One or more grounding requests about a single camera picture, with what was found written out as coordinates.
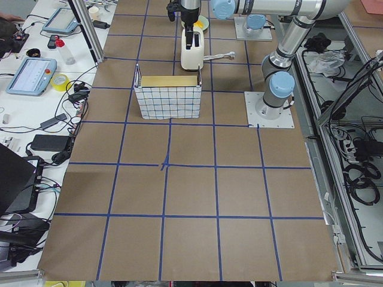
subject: black bag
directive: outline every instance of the black bag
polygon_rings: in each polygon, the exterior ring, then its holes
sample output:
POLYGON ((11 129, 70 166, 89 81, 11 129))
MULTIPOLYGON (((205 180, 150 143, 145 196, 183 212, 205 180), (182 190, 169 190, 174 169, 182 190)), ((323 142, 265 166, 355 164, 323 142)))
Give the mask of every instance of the black bag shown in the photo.
POLYGON ((18 28, 12 22, 0 17, 0 58, 13 49, 14 41, 12 36, 18 28))

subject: plastic bag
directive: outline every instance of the plastic bag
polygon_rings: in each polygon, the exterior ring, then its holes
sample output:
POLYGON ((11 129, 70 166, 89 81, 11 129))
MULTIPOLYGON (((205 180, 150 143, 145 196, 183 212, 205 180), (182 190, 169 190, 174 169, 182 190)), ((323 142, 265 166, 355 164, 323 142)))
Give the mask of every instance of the plastic bag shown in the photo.
POLYGON ((343 53, 328 51, 318 56, 308 65, 312 73, 323 74, 325 77, 335 76, 339 73, 339 67, 345 62, 343 53))

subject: white cup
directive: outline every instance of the white cup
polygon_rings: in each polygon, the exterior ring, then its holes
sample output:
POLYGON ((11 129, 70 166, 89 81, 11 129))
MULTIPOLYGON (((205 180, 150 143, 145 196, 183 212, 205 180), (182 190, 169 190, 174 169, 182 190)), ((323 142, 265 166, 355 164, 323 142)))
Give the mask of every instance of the white cup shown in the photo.
POLYGON ((101 20, 100 9, 98 7, 96 6, 90 7, 88 9, 88 12, 92 20, 97 20, 97 21, 101 20))

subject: blue joint cap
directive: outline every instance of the blue joint cap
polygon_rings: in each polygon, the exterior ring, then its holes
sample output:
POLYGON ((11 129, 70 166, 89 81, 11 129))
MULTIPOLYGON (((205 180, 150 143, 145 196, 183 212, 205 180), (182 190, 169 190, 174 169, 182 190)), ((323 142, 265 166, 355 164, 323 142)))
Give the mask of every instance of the blue joint cap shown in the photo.
POLYGON ((295 87, 295 80, 288 72, 277 72, 271 76, 270 91, 278 98, 289 97, 295 87))
POLYGON ((250 14, 247 16, 246 24, 247 28, 252 30, 258 30, 263 28, 266 23, 266 16, 261 14, 250 14))
POLYGON ((211 4, 214 15, 220 20, 226 20, 234 14, 235 0, 211 0, 211 4))

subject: basket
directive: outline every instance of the basket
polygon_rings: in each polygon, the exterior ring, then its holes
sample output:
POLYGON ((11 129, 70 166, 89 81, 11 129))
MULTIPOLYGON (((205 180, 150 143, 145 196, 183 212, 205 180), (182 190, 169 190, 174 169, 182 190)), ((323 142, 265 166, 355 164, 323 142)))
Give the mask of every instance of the basket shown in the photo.
POLYGON ((146 120, 199 117, 202 92, 200 70, 197 76, 143 77, 137 64, 134 91, 141 115, 146 120))

